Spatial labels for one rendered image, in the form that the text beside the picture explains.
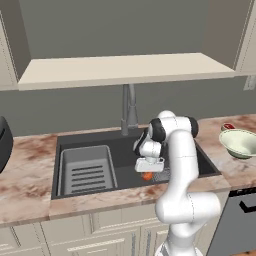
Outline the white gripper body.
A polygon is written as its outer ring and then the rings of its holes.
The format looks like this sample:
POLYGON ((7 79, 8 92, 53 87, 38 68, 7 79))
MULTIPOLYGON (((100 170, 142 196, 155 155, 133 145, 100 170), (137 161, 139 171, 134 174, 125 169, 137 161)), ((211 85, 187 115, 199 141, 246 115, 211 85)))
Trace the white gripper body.
POLYGON ((135 164, 137 172, 162 172, 165 160, 163 158, 138 158, 135 164))

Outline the dark grey sink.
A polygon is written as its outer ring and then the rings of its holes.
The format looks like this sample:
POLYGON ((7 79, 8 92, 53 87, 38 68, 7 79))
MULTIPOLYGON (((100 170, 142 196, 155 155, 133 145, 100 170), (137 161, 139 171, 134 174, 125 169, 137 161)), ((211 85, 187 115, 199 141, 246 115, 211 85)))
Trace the dark grey sink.
POLYGON ((164 170, 160 173, 156 173, 150 181, 143 180, 141 174, 135 171, 135 164, 138 156, 133 152, 133 144, 140 137, 142 132, 143 130, 141 128, 137 128, 131 130, 127 136, 123 136, 119 130, 116 130, 58 137, 51 197, 53 199, 62 199, 95 194, 88 193, 62 197, 57 195, 60 154, 65 149, 80 147, 107 145, 110 148, 117 180, 117 187, 115 189, 101 191, 98 193, 167 183, 170 178, 170 168, 168 162, 164 163, 164 170))

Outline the grey sink tray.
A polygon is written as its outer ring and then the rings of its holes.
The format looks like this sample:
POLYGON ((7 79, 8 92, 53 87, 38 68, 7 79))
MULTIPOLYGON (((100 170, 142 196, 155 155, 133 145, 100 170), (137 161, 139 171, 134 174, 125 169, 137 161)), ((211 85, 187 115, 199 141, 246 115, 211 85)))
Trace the grey sink tray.
POLYGON ((65 149, 60 154, 57 195, 98 193, 117 187, 107 145, 65 149))

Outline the cream cupboard door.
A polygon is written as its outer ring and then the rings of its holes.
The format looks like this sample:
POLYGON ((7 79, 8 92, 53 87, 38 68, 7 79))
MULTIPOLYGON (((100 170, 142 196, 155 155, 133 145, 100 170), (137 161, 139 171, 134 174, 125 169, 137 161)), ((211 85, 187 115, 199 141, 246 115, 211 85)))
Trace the cream cupboard door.
POLYGON ((139 256, 140 228, 112 210, 41 224, 51 256, 139 256))
POLYGON ((41 224, 0 228, 0 256, 51 256, 41 224))
POLYGON ((139 256, 154 256, 158 247, 165 241, 168 226, 151 223, 141 227, 139 256))

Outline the pale green bowl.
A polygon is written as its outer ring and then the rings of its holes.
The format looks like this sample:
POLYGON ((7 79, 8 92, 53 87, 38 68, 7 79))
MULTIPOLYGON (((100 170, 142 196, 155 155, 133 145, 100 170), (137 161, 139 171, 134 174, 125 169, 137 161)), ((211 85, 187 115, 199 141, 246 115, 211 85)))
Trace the pale green bowl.
POLYGON ((256 134, 242 129, 228 129, 219 134, 220 143, 238 159, 256 157, 256 134))

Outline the black microwave oven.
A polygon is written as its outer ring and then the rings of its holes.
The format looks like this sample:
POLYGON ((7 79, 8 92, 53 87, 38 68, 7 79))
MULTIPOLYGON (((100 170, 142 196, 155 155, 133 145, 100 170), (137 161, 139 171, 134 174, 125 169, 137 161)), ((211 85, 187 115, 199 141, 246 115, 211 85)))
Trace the black microwave oven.
POLYGON ((0 174, 3 172, 12 153, 13 135, 7 120, 0 116, 0 174))

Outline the grey tap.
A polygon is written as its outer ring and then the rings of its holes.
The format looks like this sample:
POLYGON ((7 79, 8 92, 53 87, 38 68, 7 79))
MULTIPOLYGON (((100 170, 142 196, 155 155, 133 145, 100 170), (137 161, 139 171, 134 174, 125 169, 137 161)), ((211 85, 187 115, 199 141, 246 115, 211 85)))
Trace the grey tap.
POLYGON ((127 136, 130 129, 138 127, 136 92, 133 84, 123 85, 121 134, 127 136))

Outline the cream wall shelf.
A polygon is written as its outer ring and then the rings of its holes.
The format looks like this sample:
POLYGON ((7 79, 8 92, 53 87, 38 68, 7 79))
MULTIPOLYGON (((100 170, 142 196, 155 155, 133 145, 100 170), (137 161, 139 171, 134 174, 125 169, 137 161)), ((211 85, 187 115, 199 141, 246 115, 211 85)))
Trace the cream wall shelf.
POLYGON ((18 88, 43 90, 228 78, 231 68, 202 53, 33 59, 18 88))

